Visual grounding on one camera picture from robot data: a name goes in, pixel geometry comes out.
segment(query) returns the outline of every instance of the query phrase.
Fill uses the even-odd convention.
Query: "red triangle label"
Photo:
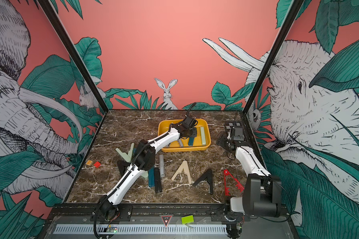
[[[165,227],[168,227],[170,219],[172,218],[173,215],[163,215],[161,216],[163,224],[165,224]]]

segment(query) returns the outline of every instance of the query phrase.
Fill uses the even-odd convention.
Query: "brown marble surface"
[[[226,152],[215,144],[217,135],[223,131],[227,120],[234,120],[235,112],[194,111],[193,117],[206,120],[211,134],[211,145],[205,151],[172,152],[164,155],[165,177],[161,178],[162,193],[155,193],[148,187],[148,179],[139,178],[126,193],[123,202],[132,203],[223,203],[225,200],[223,170],[227,169],[244,186],[246,174],[238,160],[230,160]],[[68,203],[97,203],[101,195],[107,193],[120,179],[117,160],[122,160],[115,151],[119,148],[128,152],[131,143],[137,146],[141,139],[157,136],[158,124],[162,120],[182,119],[185,111],[109,111],[98,132],[87,159],[101,163],[100,168],[84,165],[68,196]],[[187,160],[192,180],[198,179],[208,168],[213,170],[214,194],[210,195],[209,184],[202,181],[197,187],[188,184],[187,176],[174,175],[183,160]],[[226,184],[232,196],[241,196],[235,181],[227,177]]]

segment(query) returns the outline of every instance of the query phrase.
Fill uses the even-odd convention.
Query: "gray bar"
[[[163,167],[163,155],[159,155],[160,157],[160,175],[161,177],[165,176],[165,169]]]

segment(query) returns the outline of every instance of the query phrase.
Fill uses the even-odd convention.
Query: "yellow tray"
[[[181,120],[164,120],[161,121],[158,125],[158,135],[163,134],[164,132],[168,131],[169,125],[171,123],[178,123]],[[180,147],[178,141],[174,141],[170,144],[169,147],[162,148],[161,150],[163,152],[185,152],[185,151],[199,151],[199,150],[206,150],[207,147],[211,144],[211,138],[210,138],[210,131],[209,127],[207,126],[207,122],[203,119],[197,119],[198,124],[196,125],[197,129],[197,137],[194,138],[193,146],[188,146],[187,143],[189,142],[189,139],[181,139],[183,143],[183,147]],[[206,138],[206,145],[202,145],[201,140],[201,129],[200,127],[204,127],[205,130],[205,138]]]

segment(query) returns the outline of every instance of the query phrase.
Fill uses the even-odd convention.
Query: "wallpaper mural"
[[[73,42],[83,37],[98,40],[96,61],[103,75],[94,81],[113,109],[188,109],[198,102],[197,110],[242,110],[255,79],[245,83],[247,73],[226,65],[209,39],[226,35],[250,46],[250,54],[258,57],[271,48],[279,30],[273,26],[276,0],[268,6],[233,0],[229,4],[236,6],[233,10],[220,0],[51,2]],[[247,26],[247,31],[235,30],[263,13],[262,22]],[[238,57],[254,59],[232,42],[221,41]],[[95,76],[92,63],[83,60]],[[255,77],[262,66],[260,60],[249,60],[242,67]],[[86,92],[83,86],[83,99]]]
[[[277,27],[290,3],[279,0]],[[302,11],[313,27],[292,26],[250,108],[251,128],[267,169],[290,195],[282,200],[300,237],[359,238],[359,1],[305,0],[301,18]],[[249,71],[246,84],[267,57],[220,39],[239,60],[204,41]]]
[[[74,63],[64,59],[68,53],[37,2],[27,3],[0,0],[3,239],[39,234],[51,207],[65,198],[103,117]],[[64,58],[49,55],[36,62],[43,55],[37,48],[45,49],[48,41],[45,51],[62,52]],[[77,44],[88,52],[87,60],[96,61],[94,42],[84,38]],[[93,78],[100,78],[101,67],[94,67]]]

